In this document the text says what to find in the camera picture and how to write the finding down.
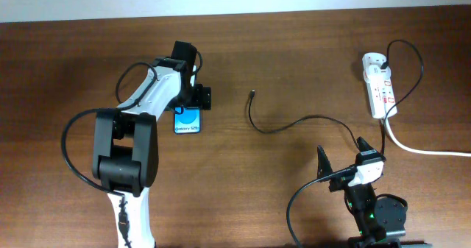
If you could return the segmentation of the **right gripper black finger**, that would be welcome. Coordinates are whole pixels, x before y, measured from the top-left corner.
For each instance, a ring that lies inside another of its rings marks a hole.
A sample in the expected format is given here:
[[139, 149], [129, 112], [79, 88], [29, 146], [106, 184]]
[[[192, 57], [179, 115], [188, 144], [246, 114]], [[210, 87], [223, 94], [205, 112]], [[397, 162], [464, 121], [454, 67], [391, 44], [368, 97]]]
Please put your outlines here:
[[356, 141], [360, 152], [375, 151], [361, 136], [359, 136]]
[[319, 181], [325, 181], [327, 177], [333, 174], [333, 170], [330, 164], [330, 161], [322, 148], [322, 146], [317, 147], [317, 159], [318, 159], [318, 169], [317, 169], [317, 179]]

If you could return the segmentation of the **blue screen smartphone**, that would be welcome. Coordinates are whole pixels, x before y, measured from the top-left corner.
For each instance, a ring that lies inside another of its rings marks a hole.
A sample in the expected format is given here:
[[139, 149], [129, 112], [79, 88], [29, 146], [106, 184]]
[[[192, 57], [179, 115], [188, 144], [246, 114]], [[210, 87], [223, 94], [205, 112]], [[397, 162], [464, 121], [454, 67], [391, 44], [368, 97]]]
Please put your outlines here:
[[174, 132], [178, 135], [196, 134], [201, 130], [201, 111], [176, 107], [174, 114]]

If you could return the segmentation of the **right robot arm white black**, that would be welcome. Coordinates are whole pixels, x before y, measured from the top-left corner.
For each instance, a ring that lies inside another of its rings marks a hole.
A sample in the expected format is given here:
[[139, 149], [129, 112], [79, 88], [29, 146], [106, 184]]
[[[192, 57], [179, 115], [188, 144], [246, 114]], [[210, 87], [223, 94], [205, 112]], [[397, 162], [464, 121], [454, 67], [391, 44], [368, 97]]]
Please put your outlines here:
[[344, 203], [353, 215], [359, 237], [348, 239], [350, 247], [400, 247], [406, 234], [408, 203], [392, 194], [375, 193], [373, 182], [383, 175], [386, 158], [363, 138], [357, 139], [359, 153], [355, 162], [334, 171], [321, 146], [317, 147], [317, 178], [329, 183], [329, 191], [343, 191]]

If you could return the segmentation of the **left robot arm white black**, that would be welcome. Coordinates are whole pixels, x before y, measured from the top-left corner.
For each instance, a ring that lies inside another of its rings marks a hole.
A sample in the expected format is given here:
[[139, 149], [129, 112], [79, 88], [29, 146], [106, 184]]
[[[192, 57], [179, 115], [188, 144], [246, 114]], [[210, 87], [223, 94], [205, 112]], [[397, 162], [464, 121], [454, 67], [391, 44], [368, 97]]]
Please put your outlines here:
[[96, 114], [93, 176], [112, 203], [119, 247], [155, 247], [149, 189], [157, 176], [157, 120], [163, 112], [210, 110], [211, 89], [196, 83], [197, 68], [157, 58], [146, 79], [118, 107]]

